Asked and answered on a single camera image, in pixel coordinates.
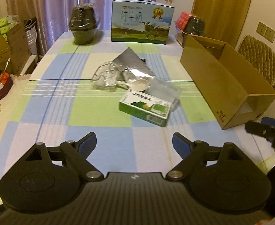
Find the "dark wooden tray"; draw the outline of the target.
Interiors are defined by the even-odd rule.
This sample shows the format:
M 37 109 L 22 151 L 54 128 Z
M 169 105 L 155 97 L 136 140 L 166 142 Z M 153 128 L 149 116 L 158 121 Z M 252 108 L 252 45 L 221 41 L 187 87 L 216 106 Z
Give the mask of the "dark wooden tray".
M 0 89 L 0 100 L 3 99 L 7 94 L 9 93 L 10 89 L 13 86 L 13 80 L 10 76 L 8 76 L 8 79 L 4 85 L 1 85 L 2 88 Z

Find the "clear plastic case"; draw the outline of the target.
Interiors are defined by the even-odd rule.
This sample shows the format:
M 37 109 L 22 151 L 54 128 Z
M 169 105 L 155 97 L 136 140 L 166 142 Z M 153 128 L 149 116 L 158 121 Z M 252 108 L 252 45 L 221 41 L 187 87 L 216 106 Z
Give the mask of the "clear plastic case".
M 182 90 L 180 87 L 172 84 L 171 82 L 153 77 L 150 81 L 149 87 L 145 90 L 145 93 L 170 102 L 171 111 L 175 111 L 177 109 Z

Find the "silver foil pouch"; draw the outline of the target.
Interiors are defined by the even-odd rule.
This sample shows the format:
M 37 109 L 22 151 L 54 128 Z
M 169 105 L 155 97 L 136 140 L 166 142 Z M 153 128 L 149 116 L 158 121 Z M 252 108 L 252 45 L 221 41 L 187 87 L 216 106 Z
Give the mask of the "silver foil pouch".
M 122 78 L 126 82 L 143 78 L 150 79 L 155 76 L 154 72 L 147 66 L 145 61 L 131 49 L 127 48 L 119 56 L 117 56 L 113 63 L 116 69 L 121 72 Z

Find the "green medicine box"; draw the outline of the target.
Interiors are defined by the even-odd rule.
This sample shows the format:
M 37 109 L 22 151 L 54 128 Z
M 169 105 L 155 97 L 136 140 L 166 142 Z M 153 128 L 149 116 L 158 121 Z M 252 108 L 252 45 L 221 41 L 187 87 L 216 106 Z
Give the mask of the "green medicine box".
M 165 127 L 171 109 L 171 103 L 140 91 L 128 89 L 119 101 L 119 110 Z

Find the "brown cardboard box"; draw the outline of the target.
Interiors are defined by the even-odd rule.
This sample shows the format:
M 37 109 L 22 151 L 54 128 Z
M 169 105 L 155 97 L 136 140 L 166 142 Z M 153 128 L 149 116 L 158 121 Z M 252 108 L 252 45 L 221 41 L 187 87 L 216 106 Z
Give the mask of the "brown cardboard box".
M 260 72 L 226 42 L 188 34 L 180 62 L 222 129 L 257 120 L 275 99 Z

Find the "white bucket stack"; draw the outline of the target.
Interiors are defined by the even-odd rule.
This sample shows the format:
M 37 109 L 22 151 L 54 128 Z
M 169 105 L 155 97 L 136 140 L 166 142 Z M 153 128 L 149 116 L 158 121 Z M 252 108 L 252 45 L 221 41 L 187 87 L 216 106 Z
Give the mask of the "white bucket stack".
M 28 20 L 24 20 L 24 27 L 27 36 L 28 46 L 31 55 L 38 55 L 37 53 L 37 19 L 33 17 Z

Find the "wall socket plate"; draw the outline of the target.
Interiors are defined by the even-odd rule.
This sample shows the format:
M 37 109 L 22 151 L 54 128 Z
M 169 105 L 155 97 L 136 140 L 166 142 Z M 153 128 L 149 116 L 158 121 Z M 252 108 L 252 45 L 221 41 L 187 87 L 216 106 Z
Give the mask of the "wall socket plate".
M 258 33 L 260 36 L 263 36 L 267 41 L 273 43 L 275 40 L 275 30 L 266 26 L 262 22 L 258 23 L 256 33 Z

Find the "wooden door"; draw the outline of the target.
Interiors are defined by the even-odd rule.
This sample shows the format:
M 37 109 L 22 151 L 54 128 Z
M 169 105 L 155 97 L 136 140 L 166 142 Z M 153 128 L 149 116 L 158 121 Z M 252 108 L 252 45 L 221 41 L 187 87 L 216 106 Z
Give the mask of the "wooden door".
M 237 45 L 251 0 L 194 0 L 192 14 L 205 21 L 205 36 Z

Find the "milk carton gift box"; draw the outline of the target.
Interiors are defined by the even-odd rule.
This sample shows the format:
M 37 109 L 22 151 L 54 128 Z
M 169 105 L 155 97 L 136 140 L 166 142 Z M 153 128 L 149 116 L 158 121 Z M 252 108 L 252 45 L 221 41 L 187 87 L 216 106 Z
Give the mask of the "milk carton gift box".
M 166 44 L 174 7 L 152 1 L 113 0 L 111 40 Z

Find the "quilted chair back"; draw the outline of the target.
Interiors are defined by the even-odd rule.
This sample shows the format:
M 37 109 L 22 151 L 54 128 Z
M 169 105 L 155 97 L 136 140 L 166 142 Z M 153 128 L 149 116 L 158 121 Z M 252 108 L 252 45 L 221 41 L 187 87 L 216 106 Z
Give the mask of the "quilted chair back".
M 243 38 L 237 51 L 275 89 L 275 52 L 268 45 L 250 35 Z

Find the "checkered tablecloth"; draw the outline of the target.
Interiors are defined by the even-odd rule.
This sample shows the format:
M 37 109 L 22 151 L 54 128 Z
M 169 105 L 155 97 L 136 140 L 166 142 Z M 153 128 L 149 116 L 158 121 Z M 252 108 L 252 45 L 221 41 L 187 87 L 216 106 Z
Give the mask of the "checkered tablecloth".
M 91 78 L 101 64 L 131 48 L 155 75 L 182 90 L 165 127 L 119 110 L 125 90 L 95 90 Z M 275 152 L 243 126 L 223 130 L 180 64 L 181 46 L 112 42 L 104 32 L 92 45 L 77 46 L 63 33 L 28 81 L 16 80 L 0 103 L 0 179 L 35 143 L 57 146 L 96 133 L 97 146 L 88 160 L 101 172 L 166 173 L 181 159 L 172 147 L 175 132 L 212 146 L 235 143 L 263 171 L 275 165 Z

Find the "green tissue packs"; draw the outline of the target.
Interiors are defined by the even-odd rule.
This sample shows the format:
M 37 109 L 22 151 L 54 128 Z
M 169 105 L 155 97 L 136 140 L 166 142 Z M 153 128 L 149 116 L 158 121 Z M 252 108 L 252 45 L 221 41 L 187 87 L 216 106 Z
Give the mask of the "green tissue packs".
M 0 34 L 3 36 L 19 22 L 18 15 L 8 15 L 0 19 Z

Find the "white plastic spoon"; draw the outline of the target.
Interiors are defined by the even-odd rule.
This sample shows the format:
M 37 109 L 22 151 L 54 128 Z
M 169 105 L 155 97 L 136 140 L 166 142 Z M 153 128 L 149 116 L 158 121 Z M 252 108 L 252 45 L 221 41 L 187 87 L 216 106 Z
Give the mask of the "white plastic spoon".
M 139 92 L 143 92 L 149 87 L 150 82 L 146 79 L 136 79 L 131 82 L 117 81 L 117 84 L 124 85 L 130 89 L 133 89 Z

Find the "crinkled clear plastic bag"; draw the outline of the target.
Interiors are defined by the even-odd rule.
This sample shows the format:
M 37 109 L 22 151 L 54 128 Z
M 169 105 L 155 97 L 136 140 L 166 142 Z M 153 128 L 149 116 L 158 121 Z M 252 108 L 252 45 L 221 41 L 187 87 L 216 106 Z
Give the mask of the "crinkled clear plastic bag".
M 114 61 L 107 61 L 101 64 L 92 76 L 92 88 L 114 92 L 123 70 L 124 66 Z

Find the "black stacked bowls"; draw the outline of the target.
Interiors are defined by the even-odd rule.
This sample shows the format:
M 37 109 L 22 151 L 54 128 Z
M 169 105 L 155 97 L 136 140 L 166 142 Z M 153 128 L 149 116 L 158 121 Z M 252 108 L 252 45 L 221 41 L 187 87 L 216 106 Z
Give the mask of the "black stacked bowls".
M 77 45 L 86 45 L 93 42 L 99 24 L 95 3 L 85 3 L 73 7 L 68 28 Z

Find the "red package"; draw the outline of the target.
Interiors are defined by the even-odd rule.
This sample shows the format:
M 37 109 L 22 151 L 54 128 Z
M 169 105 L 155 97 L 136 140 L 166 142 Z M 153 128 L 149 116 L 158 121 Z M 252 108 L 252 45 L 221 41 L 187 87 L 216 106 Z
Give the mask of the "red package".
M 175 26 L 180 29 L 180 30 L 184 30 L 184 28 L 186 27 L 189 19 L 191 17 L 193 17 L 194 15 L 191 13 L 187 13 L 187 12 L 182 12 L 179 16 L 179 18 L 175 21 Z

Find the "stacked cardboard boxes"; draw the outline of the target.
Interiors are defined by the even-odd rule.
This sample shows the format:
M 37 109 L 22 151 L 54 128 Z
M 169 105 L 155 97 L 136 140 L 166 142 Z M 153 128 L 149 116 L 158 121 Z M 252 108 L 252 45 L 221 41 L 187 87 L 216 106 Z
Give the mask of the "stacked cardboard boxes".
M 31 56 L 23 22 L 18 22 L 6 34 L 0 35 L 0 71 L 20 76 L 25 74 L 26 63 Z

